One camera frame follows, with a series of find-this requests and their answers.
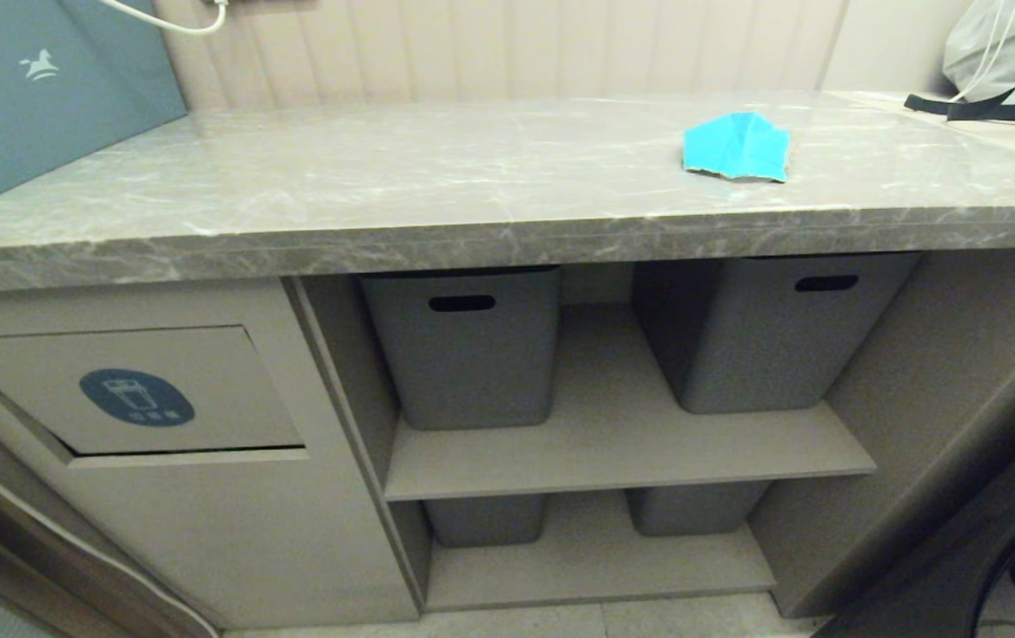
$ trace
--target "black strap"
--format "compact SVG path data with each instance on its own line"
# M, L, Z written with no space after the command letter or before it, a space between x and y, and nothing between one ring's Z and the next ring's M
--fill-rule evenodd
M1005 104L1007 97L1015 92L1015 86L1003 93L980 101L938 101L909 95L905 98L905 109L915 112L943 115L950 122L962 120L1001 120L1015 122L1015 104Z

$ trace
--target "plastic bag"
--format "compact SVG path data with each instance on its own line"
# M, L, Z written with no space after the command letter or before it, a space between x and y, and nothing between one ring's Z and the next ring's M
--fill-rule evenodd
M973 1L945 44L944 75L968 101L1015 86L1015 0Z

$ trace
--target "torn blue paper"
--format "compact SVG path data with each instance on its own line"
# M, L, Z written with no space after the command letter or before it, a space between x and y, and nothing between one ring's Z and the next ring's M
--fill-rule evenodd
M763 178L787 182L787 130L767 118L737 113L685 131L685 170L714 172L727 179Z

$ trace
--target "blue circular sticker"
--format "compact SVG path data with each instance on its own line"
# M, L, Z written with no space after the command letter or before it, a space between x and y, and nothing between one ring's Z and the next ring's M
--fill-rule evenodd
M173 383L144 372L94 370L82 376L79 387L103 412L127 424L166 428L187 424L196 416Z

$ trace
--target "bin handle hole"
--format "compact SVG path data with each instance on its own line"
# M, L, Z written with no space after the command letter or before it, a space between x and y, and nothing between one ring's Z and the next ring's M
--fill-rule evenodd
M800 293L824 293L824 291L849 291L859 283L859 275L831 275L830 277L804 277L795 283Z
M434 296L429 299L429 307L438 312L475 312L491 310L496 299L491 295Z

